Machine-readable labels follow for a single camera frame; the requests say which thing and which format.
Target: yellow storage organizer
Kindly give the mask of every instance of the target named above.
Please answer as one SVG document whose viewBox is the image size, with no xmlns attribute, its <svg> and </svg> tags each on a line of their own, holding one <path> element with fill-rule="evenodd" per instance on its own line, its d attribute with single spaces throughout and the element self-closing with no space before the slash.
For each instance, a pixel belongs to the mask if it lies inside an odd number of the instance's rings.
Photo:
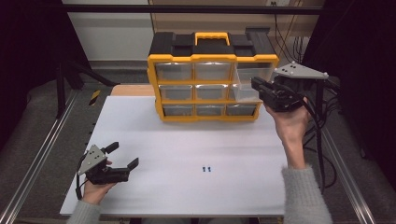
<svg viewBox="0 0 396 224">
<path fill-rule="evenodd" d="M 269 79 L 279 59 L 263 32 L 154 35 L 148 79 L 163 121 L 254 120 L 262 104 L 252 77 Z"/>
</svg>

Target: plastic drawer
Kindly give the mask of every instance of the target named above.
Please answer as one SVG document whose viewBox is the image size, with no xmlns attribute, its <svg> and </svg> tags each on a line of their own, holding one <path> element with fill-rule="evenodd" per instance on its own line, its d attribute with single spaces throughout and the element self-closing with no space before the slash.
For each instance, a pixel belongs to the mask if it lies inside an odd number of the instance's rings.
<svg viewBox="0 0 396 224">
<path fill-rule="evenodd" d="M 155 63 L 155 70 L 159 80 L 192 79 L 191 63 Z"/>
<path fill-rule="evenodd" d="M 221 116 L 225 105 L 196 105 L 196 113 L 198 116 Z"/>
<path fill-rule="evenodd" d="M 161 97 L 164 100 L 191 100 L 192 85 L 160 85 Z"/>
<path fill-rule="evenodd" d="M 224 100 L 228 85 L 196 85 L 197 100 Z"/>
<path fill-rule="evenodd" d="M 191 116 L 192 105 L 163 105 L 165 116 Z"/>
<path fill-rule="evenodd" d="M 253 77 L 262 77 L 270 80 L 273 67 L 265 68 L 243 68 L 233 71 L 233 91 L 236 102 L 259 102 L 259 93 L 251 88 Z"/>
<path fill-rule="evenodd" d="M 231 63 L 196 63 L 195 79 L 229 80 Z"/>
<path fill-rule="evenodd" d="M 235 89 L 236 89 L 236 85 L 232 85 L 229 92 L 228 92 L 228 99 L 229 100 L 235 100 Z"/>
<path fill-rule="evenodd" d="M 255 104 L 245 105 L 227 105 L 226 115 L 227 116 L 253 116 L 256 110 Z"/>
</svg>

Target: white table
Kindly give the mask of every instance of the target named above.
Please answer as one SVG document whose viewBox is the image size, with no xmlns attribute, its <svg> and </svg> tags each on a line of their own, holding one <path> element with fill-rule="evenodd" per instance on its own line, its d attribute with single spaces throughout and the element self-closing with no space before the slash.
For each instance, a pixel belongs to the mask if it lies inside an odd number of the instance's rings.
<svg viewBox="0 0 396 224">
<path fill-rule="evenodd" d="M 87 146 L 120 147 L 107 154 L 121 168 L 138 157 L 128 182 L 102 201 L 115 217 L 263 217 L 284 214 L 281 167 L 286 157 L 272 118 L 254 122 L 162 122 L 153 96 L 108 96 Z M 211 167 L 211 172 L 203 167 Z M 76 180 L 61 209 L 77 204 Z"/>
</svg>

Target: hand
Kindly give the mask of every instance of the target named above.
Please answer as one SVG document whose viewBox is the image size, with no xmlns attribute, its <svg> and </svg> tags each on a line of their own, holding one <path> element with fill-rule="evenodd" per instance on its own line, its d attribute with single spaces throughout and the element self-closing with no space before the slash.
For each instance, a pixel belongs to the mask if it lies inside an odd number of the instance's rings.
<svg viewBox="0 0 396 224">
<path fill-rule="evenodd" d="M 269 106 L 266 111 L 274 118 L 276 133 L 285 148 L 288 165 L 294 169 L 304 169 L 303 138 L 310 115 L 304 106 L 291 112 L 275 112 Z"/>
<path fill-rule="evenodd" d="M 90 204 L 99 205 L 103 200 L 107 192 L 113 188 L 117 183 L 105 184 L 105 185 L 94 185 L 91 181 L 87 181 L 84 187 L 84 196 L 82 201 Z"/>
</svg>

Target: gray carpet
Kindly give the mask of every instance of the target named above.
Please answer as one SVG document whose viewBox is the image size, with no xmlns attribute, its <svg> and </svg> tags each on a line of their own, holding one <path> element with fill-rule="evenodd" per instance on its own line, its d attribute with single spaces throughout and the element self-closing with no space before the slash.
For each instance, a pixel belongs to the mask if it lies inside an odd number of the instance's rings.
<svg viewBox="0 0 396 224">
<path fill-rule="evenodd" d="M 119 71 L 115 81 L 147 83 L 145 71 Z M 79 157 L 90 139 L 106 96 L 111 88 L 85 79 L 87 82 L 73 107 L 69 118 L 19 212 L 22 218 L 66 219 L 59 215 L 65 190 L 70 187 Z M 101 93 L 95 105 L 89 105 L 94 91 Z M 21 183 L 35 154 L 44 142 L 57 111 L 55 82 L 49 82 L 30 92 L 30 102 L 7 145 L 0 152 L 0 209 L 3 211 Z M 336 145 L 347 161 L 347 166 L 357 181 L 376 223 L 396 223 L 396 193 L 380 172 L 374 161 L 361 158 L 356 141 L 342 115 L 336 111 L 329 116 L 327 127 Z M 317 167 L 316 154 L 305 153 L 308 162 Z M 332 180 L 332 169 L 326 163 L 327 183 Z M 359 223 L 353 207 L 338 180 L 324 192 L 334 223 Z"/>
</svg>

